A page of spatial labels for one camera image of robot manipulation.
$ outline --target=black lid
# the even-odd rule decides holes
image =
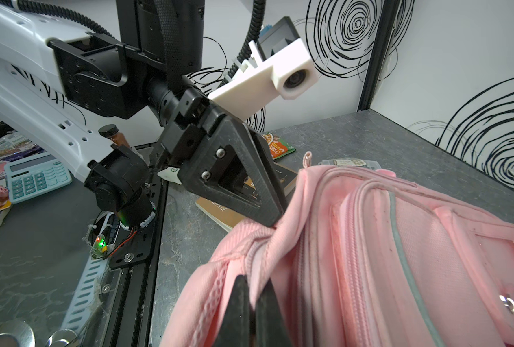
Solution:
[[[118,128],[114,124],[104,125],[99,128],[99,135],[104,136],[106,138],[111,138],[116,133],[118,133]]]

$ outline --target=calculator screen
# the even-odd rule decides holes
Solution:
[[[30,160],[29,162],[12,165],[11,166],[11,171],[14,172],[14,171],[18,171],[18,170],[21,170],[21,169],[24,169],[24,168],[29,168],[30,166],[41,164],[41,163],[45,163],[45,162],[49,162],[51,160],[55,160],[55,157],[52,156],[52,155],[44,156],[42,158],[33,159],[33,160]]]

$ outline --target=screw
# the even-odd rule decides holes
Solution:
[[[217,158],[224,158],[225,155],[226,151],[224,150],[224,148],[217,149],[217,152],[215,153],[215,156],[217,156]]]
[[[208,180],[209,178],[211,178],[211,173],[208,171],[204,171],[203,173],[201,173],[201,178],[203,178],[204,180]]]

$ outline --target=brown book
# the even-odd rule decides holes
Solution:
[[[295,188],[297,172],[277,163],[274,163],[274,169],[278,175],[278,178],[280,179],[280,185],[284,189],[284,194],[288,195],[289,192]],[[257,191],[255,191],[253,182],[249,177],[246,179],[241,193],[247,197],[259,199],[259,194],[257,194]],[[211,217],[211,219],[213,219],[227,232],[230,232],[232,228],[236,226],[236,224],[245,218],[238,212],[235,212],[228,207],[214,203],[209,199],[198,198],[195,204],[201,211]]]

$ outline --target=teal stripe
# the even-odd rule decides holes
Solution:
[[[425,321],[425,325],[427,326],[428,332],[431,334],[432,340],[437,347],[445,347],[446,344],[440,337],[438,330],[432,323],[430,316],[428,315],[427,307],[421,294],[419,293],[419,288],[417,287],[417,283],[415,282],[415,278],[411,272],[411,268],[409,267],[409,263],[407,262],[407,258],[405,256],[404,247],[401,244],[400,232],[397,229],[396,223],[396,197],[394,193],[391,191],[390,194],[390,222],[392,224],[392,235],[394,237],[394,242],[396,243],[397,254],[400,257],[401,267],[404,269],[404,274],[407,279],[407,283],[409,284],[409,288],[413,293],[413,297],[415,299],[415,303],[419,308],[419,312],[423,317],[423,321]]]

